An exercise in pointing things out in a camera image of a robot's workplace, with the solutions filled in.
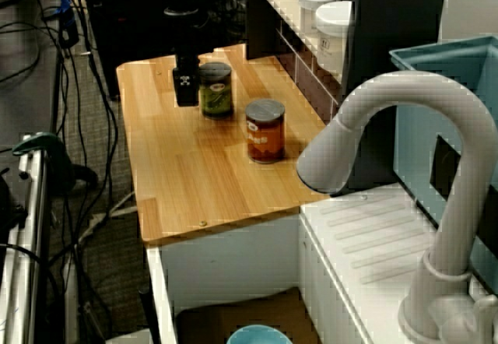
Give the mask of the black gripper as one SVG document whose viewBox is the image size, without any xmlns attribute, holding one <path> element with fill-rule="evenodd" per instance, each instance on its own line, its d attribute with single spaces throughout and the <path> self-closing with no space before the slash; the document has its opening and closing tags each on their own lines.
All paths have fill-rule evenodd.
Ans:
<svg viewBox="0 0 498 344">
<path fill-rule="evenodd" d="M 177 67 L 173 69 L 174 91 L 179 107 L 198 106 L 198 56 L 214 49 L 209 14 L 202 11 L 171 12 L 173 47 Z"/>
</svg>

